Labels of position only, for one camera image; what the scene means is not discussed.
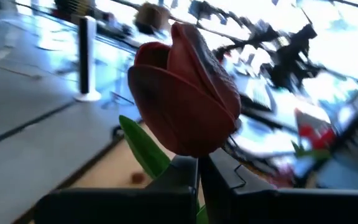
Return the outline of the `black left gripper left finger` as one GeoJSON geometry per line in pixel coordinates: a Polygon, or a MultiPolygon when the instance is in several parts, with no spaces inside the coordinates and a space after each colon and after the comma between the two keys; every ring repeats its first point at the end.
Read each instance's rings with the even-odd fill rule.
{"type": "Polygon", "coordinates": [[[176,156],[144,189],[72,188],[35,206],[36,224],[191,224],[196,221],[198,160],[176,156]]]}

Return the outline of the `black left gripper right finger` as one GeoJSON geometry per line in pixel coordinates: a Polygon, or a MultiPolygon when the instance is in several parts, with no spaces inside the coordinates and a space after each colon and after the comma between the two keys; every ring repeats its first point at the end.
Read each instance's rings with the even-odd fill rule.
{"type": "Polygon", "coordinates": [[[200,171],[210,223],[358,223],[358,190],[278,189],[222,149],[200,171]]]}

